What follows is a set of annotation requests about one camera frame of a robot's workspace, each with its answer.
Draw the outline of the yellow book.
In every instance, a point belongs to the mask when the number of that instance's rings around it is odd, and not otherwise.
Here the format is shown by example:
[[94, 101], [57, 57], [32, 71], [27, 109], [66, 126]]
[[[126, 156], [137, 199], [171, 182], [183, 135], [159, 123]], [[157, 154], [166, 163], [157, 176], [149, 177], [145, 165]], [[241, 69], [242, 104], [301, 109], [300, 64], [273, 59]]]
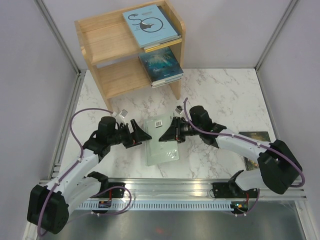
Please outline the yellow book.
[[171, 40], [171, 41], [155, 44], [153, 46], [144, 47], [143, 50], [144, 50], [145, 53], [149, 53], [149, 52], [152, 52], [152, 51], [155, 51], [155, 50], [159, 50], [159, 49], [166, 48], [166, 47], [169, 47], [169, 46], [172, 46], [172, 45], [175, 45], [175, 44], [179, 44], [181, 42], [182, 42], [182, 39], [181, 38], [177, 38], [177, 39], [174, 39], [174, 40]]

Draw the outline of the Robinson Crusoe purple book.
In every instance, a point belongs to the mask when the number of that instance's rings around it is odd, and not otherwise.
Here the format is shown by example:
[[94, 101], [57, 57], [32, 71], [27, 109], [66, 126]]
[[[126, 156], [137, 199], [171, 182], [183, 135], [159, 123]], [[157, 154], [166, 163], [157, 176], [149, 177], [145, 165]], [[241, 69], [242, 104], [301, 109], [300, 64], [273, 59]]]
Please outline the Robinson Crusoe purple book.
[[158, 88], [158, 87], [163, 86], [163, 85], [167, 85], [167, 84], [171, 84], [171, 83], [177, 82], [177, 81], [179, 81], [181, 79], [182, 79], [182, 77], [173, 78], [173, 79], [167, 80], [167, 81], [162, 82], [162, 83], [152, 84], [151, 87], [152, 88]]

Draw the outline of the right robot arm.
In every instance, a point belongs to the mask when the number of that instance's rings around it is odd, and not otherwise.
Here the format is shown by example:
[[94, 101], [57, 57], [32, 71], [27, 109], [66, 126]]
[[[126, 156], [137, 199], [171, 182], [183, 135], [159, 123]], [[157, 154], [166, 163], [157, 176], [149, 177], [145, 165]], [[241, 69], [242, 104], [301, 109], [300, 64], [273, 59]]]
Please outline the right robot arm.
[[264, 187], [282, 195], [288, 188], [299, 188], [305, 183], [302, 166], [285, 142], [259, 141], [235, 134], [213, 122], [201, 105], [192, 107], [185, 117], [175, 116], [158, 140], [183, 143], [188, 136], [199, 136], [208, 146], [234, 152], [258, 164], [257, 169], [239, 170], [228, 180], [228, 191], [234, 197]]

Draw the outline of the teal underwater cover book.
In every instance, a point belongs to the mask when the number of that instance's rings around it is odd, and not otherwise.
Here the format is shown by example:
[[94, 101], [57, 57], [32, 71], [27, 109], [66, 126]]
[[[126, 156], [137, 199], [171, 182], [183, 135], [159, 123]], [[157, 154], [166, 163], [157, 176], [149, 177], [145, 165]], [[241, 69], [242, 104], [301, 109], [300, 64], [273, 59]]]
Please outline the teal underwater cover book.
[[150, 83], [184, 74], [178, 60], [169, 47], [140, 53], [138, 58], [146, 71]]

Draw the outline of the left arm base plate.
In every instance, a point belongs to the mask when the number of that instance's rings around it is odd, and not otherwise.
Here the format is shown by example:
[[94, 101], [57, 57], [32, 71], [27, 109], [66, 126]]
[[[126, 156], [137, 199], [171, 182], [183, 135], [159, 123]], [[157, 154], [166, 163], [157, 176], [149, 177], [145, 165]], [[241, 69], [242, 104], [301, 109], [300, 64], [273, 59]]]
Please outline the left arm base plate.
[[[108, 184], [108, 188], [111, 187], [125, 187], [124, 182], [111, 182]], [[106, 196], [111, 200], [113, 198], [121, 199], [124, 197], [125, 190], [123, 188], [113, 188], [106, 192]]]

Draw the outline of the black book with barcode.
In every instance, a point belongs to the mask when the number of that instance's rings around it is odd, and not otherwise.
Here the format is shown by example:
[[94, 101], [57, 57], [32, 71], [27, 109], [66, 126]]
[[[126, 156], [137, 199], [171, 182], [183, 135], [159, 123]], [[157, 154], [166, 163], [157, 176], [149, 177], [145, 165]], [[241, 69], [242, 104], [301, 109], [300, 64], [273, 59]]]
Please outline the black book with barcode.
[[155, 5], [152, 10], [143, 13], [142, 16], [146, 16], [147, 14], [149, 16], [143, 17], [139, 23], [142, 37], [141, 48], [181, 38], [180, 31], [176, 28], [162, 6]]

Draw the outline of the Wuthering Heights blue book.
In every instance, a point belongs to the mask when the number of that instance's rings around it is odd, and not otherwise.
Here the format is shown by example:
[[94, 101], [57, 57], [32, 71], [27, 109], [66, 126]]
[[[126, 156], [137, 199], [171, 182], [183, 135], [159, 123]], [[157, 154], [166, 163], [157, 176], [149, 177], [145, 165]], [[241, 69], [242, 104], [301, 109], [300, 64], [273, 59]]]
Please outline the Wuthering Heights blue book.
[[152, 87], [155, 87], [155, 86], [158, 86], [158, 85], [162, 85], [162, 84], [168, 83], [168, 82], [170, 82], [170, 81], [178, 80], [178, 79], [180, 79], [182, 76], [183, 76], [183, 74], [177, 74], [177, 75], [174, 75], [174, 76], [171, 76], [171, 77], [167, 77], [167, 78], [164, 78], [164, 79], [152, 81], [152, 82], [150, 83], [150, 85], [151, 85]]

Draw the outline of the light blue SO book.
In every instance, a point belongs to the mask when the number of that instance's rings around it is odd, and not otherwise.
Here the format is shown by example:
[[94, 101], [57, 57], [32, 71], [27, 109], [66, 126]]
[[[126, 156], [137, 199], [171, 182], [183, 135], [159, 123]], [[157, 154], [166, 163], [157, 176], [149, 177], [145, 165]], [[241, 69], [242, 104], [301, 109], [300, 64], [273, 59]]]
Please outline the light blue SO book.
[[178, 30], [173, 27], [162, 7], [156, 4], [123, 12], [122, 16], [140, 48], [179, 37]]

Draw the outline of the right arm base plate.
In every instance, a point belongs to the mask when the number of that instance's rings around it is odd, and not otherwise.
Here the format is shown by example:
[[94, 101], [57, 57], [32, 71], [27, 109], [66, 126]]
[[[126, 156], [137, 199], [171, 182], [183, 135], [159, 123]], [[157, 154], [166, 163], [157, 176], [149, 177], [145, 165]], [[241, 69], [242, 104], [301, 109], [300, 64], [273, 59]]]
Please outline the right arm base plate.
[[228, 182], [214, 182], [212, 190], [216, 199], [246, 199], [247, 197], [254, 199], [258, 196], [256, 188], [242, 190], [237, 185]]

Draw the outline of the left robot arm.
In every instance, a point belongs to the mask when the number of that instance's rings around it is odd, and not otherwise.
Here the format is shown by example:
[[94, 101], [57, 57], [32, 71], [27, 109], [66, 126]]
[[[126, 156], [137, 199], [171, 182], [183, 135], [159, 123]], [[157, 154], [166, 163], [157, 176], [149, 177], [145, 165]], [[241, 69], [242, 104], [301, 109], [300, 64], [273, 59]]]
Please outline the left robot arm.
[[92, 169], [112, 146], [122, 144], [128, 149], [152, 139], [134, 119], [130, 123], [132, 129], [127, 124], [118, 124], [112, 116], [102, 117], [97, 130], [81, 146], [79, 156], [46, 185], [32, 188], [27, 221], [37, 226], [38, 236], [43, 236], [41, 230], [58, 234], [81, 203], [92, 196], [103, 198], [109, 193], [109, 178]]

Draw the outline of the pale green book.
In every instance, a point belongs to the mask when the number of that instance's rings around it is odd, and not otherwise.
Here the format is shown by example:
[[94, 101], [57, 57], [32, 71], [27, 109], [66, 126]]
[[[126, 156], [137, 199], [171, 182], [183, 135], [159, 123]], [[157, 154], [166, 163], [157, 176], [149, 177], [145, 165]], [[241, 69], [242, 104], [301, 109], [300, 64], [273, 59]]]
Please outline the pale green book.
[[146, 166], [154, 166], [180, 159], [178, 144], [176, 141], [159, 141], [159, 138], [170, 127], [174, 116], [175, 114], [170, 112], [144, 120], [144, 130], [152, 137], [152, 139], [148, 140], [145, 144]]

